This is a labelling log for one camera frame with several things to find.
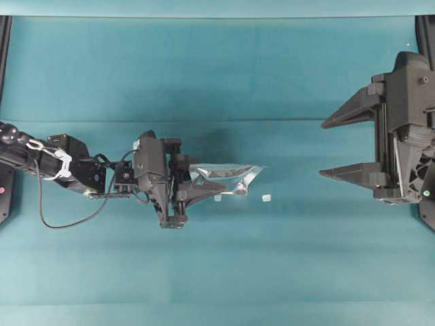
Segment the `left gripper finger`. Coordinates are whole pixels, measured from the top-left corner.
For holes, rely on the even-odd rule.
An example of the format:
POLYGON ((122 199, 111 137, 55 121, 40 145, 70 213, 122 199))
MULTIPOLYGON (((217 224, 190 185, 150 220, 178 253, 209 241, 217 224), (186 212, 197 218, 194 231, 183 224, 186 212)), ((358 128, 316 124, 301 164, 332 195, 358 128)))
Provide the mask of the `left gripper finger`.
POLYGON ((190 165, 199 163, 200 161, 192 156, 172 153, 169 161, 169 175, 173 180, 191 180, 190 165))
POLYGON ((227 190, 221 183, 183 184, 175 182, 175 191, 170 196, 168 183, 158 184, 158 218, 161 228, 182 228, 188 220, 186 209, 196 202, 227 190))

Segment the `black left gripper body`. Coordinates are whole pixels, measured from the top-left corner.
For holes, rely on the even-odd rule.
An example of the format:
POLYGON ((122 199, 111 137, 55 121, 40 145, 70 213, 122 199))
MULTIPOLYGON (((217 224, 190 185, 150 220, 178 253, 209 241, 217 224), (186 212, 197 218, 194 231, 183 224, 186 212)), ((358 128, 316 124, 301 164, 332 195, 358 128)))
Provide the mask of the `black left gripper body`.
POLYGON ((134 178, 137 188, 158 204, 173 201, 171 167, 167 155, 180 153, 180 139, 158 139, 153 130, 144 132, 138 138, 134 154, 134 178))

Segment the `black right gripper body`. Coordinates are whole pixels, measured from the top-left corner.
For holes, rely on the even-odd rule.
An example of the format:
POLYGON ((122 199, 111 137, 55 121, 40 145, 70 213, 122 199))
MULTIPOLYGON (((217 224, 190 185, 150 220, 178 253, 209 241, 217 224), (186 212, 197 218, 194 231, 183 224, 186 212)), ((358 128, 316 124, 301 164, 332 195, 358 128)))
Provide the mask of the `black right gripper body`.
POLYGON ((428 187, 434 157, 434 71, 427 58, 399 52, 384 75, 389 184, 374 191, 388 204, 417 204, 428 187))

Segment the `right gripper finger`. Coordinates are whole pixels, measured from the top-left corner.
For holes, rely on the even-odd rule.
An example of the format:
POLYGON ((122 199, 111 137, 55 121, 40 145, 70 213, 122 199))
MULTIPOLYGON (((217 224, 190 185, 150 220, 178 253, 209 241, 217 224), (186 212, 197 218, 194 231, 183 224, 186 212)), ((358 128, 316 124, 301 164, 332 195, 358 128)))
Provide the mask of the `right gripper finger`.
POLYGON ((382 171, 380 162, 357 163, 321 170, 320 175, 359 185, 368 189, 389 187, 390 177, 382 171))
POLYGON ((374 110, 385 101, 385 84, 371 83, 357 91, 344 105, 326 119, 323 129, 373 121, 374 110))

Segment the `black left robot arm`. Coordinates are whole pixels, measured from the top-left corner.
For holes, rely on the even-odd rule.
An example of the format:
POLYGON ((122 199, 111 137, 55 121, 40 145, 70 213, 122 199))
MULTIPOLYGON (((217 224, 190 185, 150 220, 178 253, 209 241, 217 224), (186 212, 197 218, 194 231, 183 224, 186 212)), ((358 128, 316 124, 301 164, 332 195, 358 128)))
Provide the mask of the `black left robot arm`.
POLYGON ((112 162, 99 153, 92 156, 85 143, 68 134, 53 135, 43 141, 1 124, 1 166, 34 174, 85 195, 89 199, 130 198, 144 194, 144 204, 152 204, 162 228, 182 228, 186 209, 201 200, 226 191, 219 182, 198 184, 190 176, 196 160, 181 154, 180 139, 159 139, 144 132, 126 156, 112 162))

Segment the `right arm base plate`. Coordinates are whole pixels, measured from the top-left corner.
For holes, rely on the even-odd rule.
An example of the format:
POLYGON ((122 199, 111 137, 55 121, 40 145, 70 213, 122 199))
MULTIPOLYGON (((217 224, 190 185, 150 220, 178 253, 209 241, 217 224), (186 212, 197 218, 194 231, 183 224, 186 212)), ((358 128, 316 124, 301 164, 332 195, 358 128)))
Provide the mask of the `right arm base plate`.
POLYGON ((430 177, 423 183, 419 192, 419 218, 431 231, 435 230, 434 221, 434 178, 430 177))

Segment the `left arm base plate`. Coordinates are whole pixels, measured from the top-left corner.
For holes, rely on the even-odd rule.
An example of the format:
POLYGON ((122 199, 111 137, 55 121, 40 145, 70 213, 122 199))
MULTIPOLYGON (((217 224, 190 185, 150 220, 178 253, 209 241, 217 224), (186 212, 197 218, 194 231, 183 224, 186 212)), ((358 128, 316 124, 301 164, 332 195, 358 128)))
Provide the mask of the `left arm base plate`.
POLYGON ((15 170, 5 164, 1 164, 1 193, 0 193, 0 218, 4 223, 10 216, 12 195, 14 192, 15 170))

